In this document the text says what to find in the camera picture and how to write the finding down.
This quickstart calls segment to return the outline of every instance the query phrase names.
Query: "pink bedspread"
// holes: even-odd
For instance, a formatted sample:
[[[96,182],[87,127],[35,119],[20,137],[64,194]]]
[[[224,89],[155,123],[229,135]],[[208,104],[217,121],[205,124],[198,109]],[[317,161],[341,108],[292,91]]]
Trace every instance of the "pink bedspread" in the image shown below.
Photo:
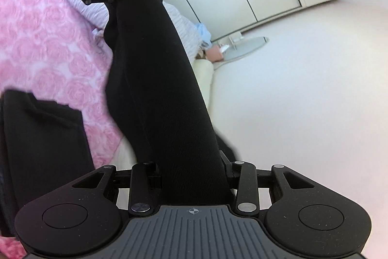
[[[110,60],[89,24],[67,0],[0,0],[0,91],[12,86],[82,110],[96,167],[111,161],[121,135],[107,114],[104,79]],[[21,244],[0,238],[10,259]]]

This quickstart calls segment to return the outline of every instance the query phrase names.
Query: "gray ribbed panel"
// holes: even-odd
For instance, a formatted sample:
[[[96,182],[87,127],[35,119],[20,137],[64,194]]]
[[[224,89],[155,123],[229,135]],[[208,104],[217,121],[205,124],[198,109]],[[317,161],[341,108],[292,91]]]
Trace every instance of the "gray ribbed panel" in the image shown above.
[[[226,206],[162,206],[131,220],[122,235],[85,259],[299,259],[275,245],[253,219]],[[29,255],[27,259],[37,259]],[[348,259],[362,259],[360,255]]]

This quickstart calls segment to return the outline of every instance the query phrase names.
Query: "triangular cutout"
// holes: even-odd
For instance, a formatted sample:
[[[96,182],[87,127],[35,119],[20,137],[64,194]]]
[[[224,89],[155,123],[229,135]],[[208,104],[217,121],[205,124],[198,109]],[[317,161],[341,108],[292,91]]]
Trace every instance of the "triangular cutout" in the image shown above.
[[[97,172],[79,183],[74,184],[73,188],[95,189],[98,187],[103,176],[103,172]]]
[[[314,186],[307,181],[304,181],[303,179],[299,178],[298,176],[294,175],[290,172],[285,172],[284,177],[286,178],[288,184],[290,185],[291,189],[312,189]]]

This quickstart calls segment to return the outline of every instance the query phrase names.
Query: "crosshair symbol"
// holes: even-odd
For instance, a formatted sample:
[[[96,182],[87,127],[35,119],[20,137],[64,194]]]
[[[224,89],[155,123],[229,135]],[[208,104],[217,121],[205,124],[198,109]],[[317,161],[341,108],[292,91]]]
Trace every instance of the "crosshair symbol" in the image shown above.
[[[192,215],[194,215],[194,214],[197,214],[198,212],[200,212],[200,210],[192,208],[192,209],[188,210],[188,212],[190,212]]]

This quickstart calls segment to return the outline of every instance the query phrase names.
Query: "metal rivet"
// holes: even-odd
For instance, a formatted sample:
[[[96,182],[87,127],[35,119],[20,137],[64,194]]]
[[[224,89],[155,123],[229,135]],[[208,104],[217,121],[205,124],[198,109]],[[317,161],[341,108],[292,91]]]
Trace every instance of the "metal rivet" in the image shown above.
[[[237,208],[241,212],[246,212],[246,213],[253,212],[257,209],[257,207],[253,203],[248,203],[248,202],[240,203]]]
[[[134,212],[137,212],[137,213],[143,213],[143,212],[147,212],[150,207],[147,203],[135,203],[132,207],[131,207],[132,211]]]

